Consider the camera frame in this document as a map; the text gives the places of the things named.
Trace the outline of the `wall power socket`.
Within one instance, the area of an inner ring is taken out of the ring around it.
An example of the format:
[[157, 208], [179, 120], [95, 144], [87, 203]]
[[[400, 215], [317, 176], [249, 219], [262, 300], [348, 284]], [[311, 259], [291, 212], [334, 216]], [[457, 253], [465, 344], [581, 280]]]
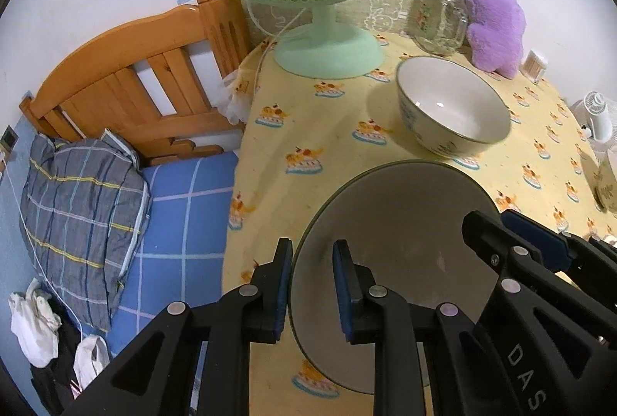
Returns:
[[18, 140], [19, 136], [13, 128], [8, 125], [0, 137], [0, 147], [2, 152], [5, 152], [6, 155], [10, 155], [13, 152], [13, 148]]

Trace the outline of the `white cloth pile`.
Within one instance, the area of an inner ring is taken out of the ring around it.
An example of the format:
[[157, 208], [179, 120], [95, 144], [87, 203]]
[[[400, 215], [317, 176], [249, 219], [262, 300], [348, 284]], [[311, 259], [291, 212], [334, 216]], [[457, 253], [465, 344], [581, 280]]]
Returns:
[[10, 331], [29, 363], [39, 369], [59, 356], [62, 320], [52, 310], [49, 298], [37, 278], [31, 280], [24, 294], [11, 293], [7, 298]]

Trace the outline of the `grey bowl with dark rim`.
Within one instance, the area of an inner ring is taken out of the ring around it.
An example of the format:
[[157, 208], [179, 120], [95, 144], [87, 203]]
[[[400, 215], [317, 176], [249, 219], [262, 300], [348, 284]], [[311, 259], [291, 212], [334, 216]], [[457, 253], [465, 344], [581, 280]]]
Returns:
[[347, 241], [352, 259], [407, 301], [456, 304], [477, 321], [497, 276], [463, 241], [463, 218], [498, 218], [485, 190], [445, 164], [400, 161], [360, 174], [339, 189], [307, 227], [291, 283], [296, 341], [313, 366], [336, 384], [373, 391], [373, 348], [350, 345], [342, 330], [332, 246]]

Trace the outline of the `yellow cake-print tablecloth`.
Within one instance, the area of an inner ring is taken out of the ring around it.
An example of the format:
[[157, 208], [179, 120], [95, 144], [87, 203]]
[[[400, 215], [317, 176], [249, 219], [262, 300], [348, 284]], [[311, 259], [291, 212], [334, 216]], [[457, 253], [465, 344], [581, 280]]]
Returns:
[[[344, 81], [295, 76], [274, 61], [268, 42], [241, 63], [238, 96], [250, 114], [235, 171], [223, 285], [233, 289], [267, 261], [282, 237], [299, 240], [319, 208], [357, 174], [388, 162], [428, 159], [398, 112], [394, 73], [418, 47], [382, 34], [385, 61]], [[488, 73], [510, 110], [508, 138], [455, 166], [500, 209], [514, 208], [552, 230], [601, 237], [616, 217], [593, 198], [596, 158], [556, 89], [523, 76]]]

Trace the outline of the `white standing fan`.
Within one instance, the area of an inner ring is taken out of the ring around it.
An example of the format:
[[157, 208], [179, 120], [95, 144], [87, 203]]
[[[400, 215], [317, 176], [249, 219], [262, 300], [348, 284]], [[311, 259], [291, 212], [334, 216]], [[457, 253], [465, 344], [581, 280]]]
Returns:
[[616, 147], [616, 102], [598, 91], [590, 91], [570, 107], [576, 121], [583, 129], [583, 137], [590, 143], [598, 162], [609, 149]]

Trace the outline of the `grey plaid pillow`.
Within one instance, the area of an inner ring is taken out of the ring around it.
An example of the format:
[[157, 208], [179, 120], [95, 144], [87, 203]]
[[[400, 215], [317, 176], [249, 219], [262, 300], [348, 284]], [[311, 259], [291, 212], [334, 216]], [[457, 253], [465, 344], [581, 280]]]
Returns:
[[150, 206], [137, 152], [111, 131], [78, 142], [34, 137], [21, 232], [34, 268], [79, 323], [110, 329]]

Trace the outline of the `white patterned ceramic bowl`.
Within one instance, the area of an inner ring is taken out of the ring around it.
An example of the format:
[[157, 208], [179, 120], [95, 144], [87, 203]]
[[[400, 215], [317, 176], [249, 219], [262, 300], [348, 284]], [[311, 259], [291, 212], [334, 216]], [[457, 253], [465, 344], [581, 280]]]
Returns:
[[409, 57], [396, 67], [395, 82], [405, 127], [436, 155], [468, 158], [510, 133], [505, 102], [467, 67], [434, 56]]

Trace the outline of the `glass jar with dark lid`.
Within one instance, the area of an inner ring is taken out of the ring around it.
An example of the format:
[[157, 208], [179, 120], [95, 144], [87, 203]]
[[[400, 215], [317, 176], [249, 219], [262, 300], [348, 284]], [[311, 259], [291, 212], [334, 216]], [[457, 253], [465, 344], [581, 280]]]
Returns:
[[467, 0], [414, 0], [411, 31], [416, 43], [434, 56], [450, 56], [467, 34]]

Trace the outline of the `cotton swab container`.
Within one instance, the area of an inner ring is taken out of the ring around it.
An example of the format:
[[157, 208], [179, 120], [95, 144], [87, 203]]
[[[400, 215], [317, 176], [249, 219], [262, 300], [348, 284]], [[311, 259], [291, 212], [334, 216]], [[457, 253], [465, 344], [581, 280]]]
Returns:
[[521, 73], [533, 84], [542, 81], [548, 67], [548, 59], [541, 52], [530, 49], [520, 66]]

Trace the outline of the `purple plush toy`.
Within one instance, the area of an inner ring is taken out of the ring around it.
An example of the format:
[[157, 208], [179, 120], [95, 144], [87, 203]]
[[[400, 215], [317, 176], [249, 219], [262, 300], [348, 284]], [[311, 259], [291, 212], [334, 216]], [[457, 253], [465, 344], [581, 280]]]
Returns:
[[472, 64], [513, 79], [523, 56], [526, 19], [518, 0], [467, 0]]

